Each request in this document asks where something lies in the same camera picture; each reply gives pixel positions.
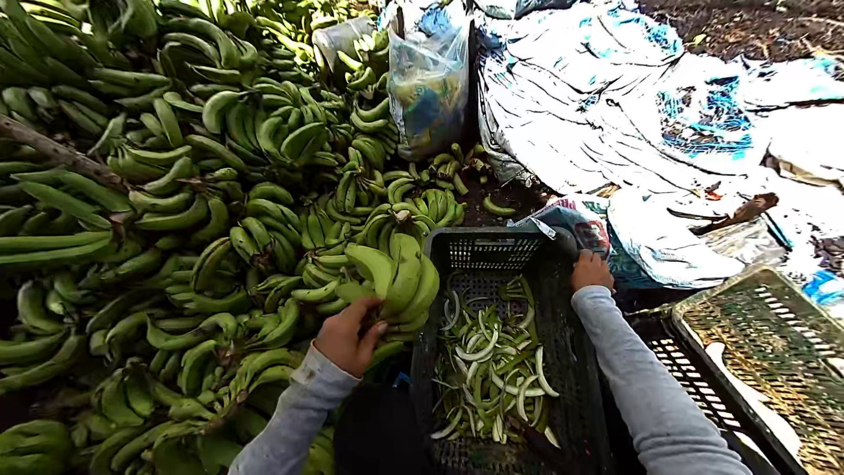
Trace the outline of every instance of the banana stem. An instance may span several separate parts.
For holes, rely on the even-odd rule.
[[[109,188],[120,190],[124,194],[128,193],[123,180],[109,167],[89,159],[76,150],[69,149],[3,114],[0,114],[0,135],[31,146],[46,156],[52,164],[66,165],[75,172],[93,178]]]

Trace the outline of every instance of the soil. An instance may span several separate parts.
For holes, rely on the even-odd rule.
[[[787,61],[844,52],[844,6],[836,0],[641,0],[640,5],[643,13],[677,29],[690,52],[726,61],[739,54]],[[706,38],[693,45],[701,34]]]
[[[506,226],[507,220],[519,221],[530,216],[534,211],[542,209],[552,191],[545,186],[525,188],[521,183],[508,183],[501,186],[494,178],[482,185],[477,178],[465,179],[466,188],[469,192],[462,197],[457,197],[461,203],[469,203],[466,209],[466,218],[463,226]],[[487,195],[492,196],[492,202],[498,206],[505,206],[516,210],[509,216],[497,216],[481,205]]]

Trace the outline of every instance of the dirty plastic crate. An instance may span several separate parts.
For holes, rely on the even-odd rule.
[[[844,329],[768,267],[745,271],[671,309],[674,329],[795,473],[844,473]],[[723,343],[725,374],[706,348]],[[796,459],[739,393],[767,398],[799,438]]]
[[[545,346],[546,376],[560,393],[550,398],[549,427],[554,431],[572,473],[610,473],[611,454],[598,386],[598,364],[592,343],[571,308],[572,257],[564,255],[543,233],[506,227],[445,228],[428,238],[425,252],[440,272],[441,292],[430,318],[414,343],[411,397],[425,434],[445,426],[431,409],[440,387],[431,382],[436,364],[436,335],[442,326],[442,290],[455,269],[458,292],[467,298],[494,297],[496,288],[523,274],[536,299],[536,323]],[[473,309],[481,309],[476,303]],[[505,312],[504,306],[499,309]],[[439,473],[553,473],[526,445],[501,445],[492,440],[460,438],[430,440]]]
[[[744,410],[685,337],[674,328],[671,306],[636,312],[636,317],[629,323],[722,434],[741,433],[753,441],[779,473],[794,473],[792,457],[785,448],[771,443],[764,428]]]

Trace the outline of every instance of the person's right hand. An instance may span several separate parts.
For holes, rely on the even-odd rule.
[[[359,298],[339,314],[326,319],[314,340],[314,347],[346,373],[355,378],[363,376],[378,339],[387,331],[387,322],[376,323],[362,338],[358,337],[358,332],[369,309],[380,304],[380,298]]]
[[[615,279],[609,273],[609,266],[589,249],[582,249],[580,259],[575,263],[575,270],[571,274],[571,287],[575,292],[586,286],[604,286],[611,292]]]

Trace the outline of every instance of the gray long-sleeve shirt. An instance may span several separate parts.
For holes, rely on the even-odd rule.
[[[715,425],[627,325],[606,287],[571,304],[598,355],[639,460],[651,475],[750,475]],[[297,475],[317,430],[360,380],[311,346],[267,427],[235,458],[231,475]]]

